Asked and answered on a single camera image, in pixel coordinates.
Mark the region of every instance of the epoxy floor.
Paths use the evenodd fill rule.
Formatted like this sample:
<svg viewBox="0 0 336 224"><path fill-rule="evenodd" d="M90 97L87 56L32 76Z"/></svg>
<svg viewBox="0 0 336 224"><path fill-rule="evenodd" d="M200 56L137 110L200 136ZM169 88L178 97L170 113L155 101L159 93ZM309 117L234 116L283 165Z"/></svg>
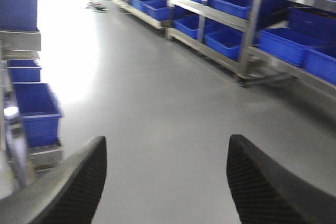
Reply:
<svg viewBox="0 0 336 224"><path fill-rule="evenodd" d="M336 99L298 81L238 87L110 1L105 14L87 1L39 0L39 29L65 157L107 137L93 223L240 223L225 175L231 134L336 196Z"/></svg>

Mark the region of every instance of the wheeled rack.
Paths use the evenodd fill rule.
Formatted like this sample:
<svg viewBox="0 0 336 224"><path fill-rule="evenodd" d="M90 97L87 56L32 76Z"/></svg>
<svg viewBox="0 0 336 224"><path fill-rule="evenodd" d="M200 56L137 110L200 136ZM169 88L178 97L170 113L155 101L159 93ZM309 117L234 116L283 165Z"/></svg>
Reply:
<svg viewBox="0 0 336 224"><path fill-rule="evenodd" d="M292 77L298 78L301 81L333 96L336 97L336 86L317 77L313 74L306 72L304 69L291 65L271 54L268 54L253 45L253 38L256 31L257 20L262 0L254 0L254 4L250 16L250 24L247 30L247 35L244 43L243 52L240 58L239 71L237 76L243 83L249 82L247 69L250 65L251 56L257 57L264 62L270 64L275 69L282 73L286 73ZM327 12L336 13L336 1L332 0L288 0L294 3L314 7L317 9L325 10Z"/></svg>

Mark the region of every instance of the black textured object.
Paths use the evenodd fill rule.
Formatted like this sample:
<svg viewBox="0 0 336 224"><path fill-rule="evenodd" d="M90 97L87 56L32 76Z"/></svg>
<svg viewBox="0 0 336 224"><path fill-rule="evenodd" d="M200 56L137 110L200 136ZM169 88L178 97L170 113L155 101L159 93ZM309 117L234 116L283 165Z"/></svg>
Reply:
<svg viewBox="0 0 336 224"><path fill-rule="evenodd" d="M93 137L61 165L0 201L1 224L89 224L104 188L106 139Z"/></svg>
<svg viewBox="0 0 336 224"><path fill-rule="evenodd" d="M336 198L306 183L241 135L232 135L227 178L243 224L335 224Z"/></svg>

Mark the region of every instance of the shelf caster wheel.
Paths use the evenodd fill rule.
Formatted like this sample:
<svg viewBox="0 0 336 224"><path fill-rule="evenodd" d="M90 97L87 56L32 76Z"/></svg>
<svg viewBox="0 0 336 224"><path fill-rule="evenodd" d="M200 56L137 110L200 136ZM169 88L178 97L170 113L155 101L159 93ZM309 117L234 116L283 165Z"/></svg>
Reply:
<svg viewBox="0 0 336 224"><path fill-rule="evenodd" d="M236 76L236 82L237 82L237 85L242 88L248 87L247 80L242 77Z"/></svg>

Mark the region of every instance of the metal frame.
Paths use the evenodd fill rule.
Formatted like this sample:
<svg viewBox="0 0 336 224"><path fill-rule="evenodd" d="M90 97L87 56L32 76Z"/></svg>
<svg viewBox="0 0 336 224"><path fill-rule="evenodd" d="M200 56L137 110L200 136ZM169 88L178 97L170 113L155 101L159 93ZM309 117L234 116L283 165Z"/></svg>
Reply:
<svg viewBox="0 0 336 224"><path fill-rule="evenodd" d="M253 37L256 31L256 24L257 24L257 20L259 16L261 1L262 0L254 0L254 4L253 4L252 11L251 11L251 16L250 16L250 23L249 23L247 35L244 41L244 48L243 48L243 52L240 57L239 71L237 73L239 81L248 83L249 76L247 73L247 69L250 64L249 60L251 56L255 56L267 62L271 66L275 67L277 70L281 71L282 73L285 72L288 75L296 77L300 79L301 81L323 91L326 94L336 97L336 86L335 85L306 72L304 69L293 66L253 46ZM288 1L315 7L315 8L325 10L328 12L336 13L336 1L331 1L331 0L288 0Z"/></svg>
<svg viewBox="0 0 336 224"><path fill-rule="evenodd" d="M168 26L170 24L169 20L164 21L158 21L155 18L152 18L151 16L147 15L146 13L136 9L135 7L131 6L130 4L126 3L123 0L112 0L115 4L117 4L120 8L126 10L127 12L133 14L134 16L138 17L139 19L145 21L152 27L162 30L165 26Z"/></svg>

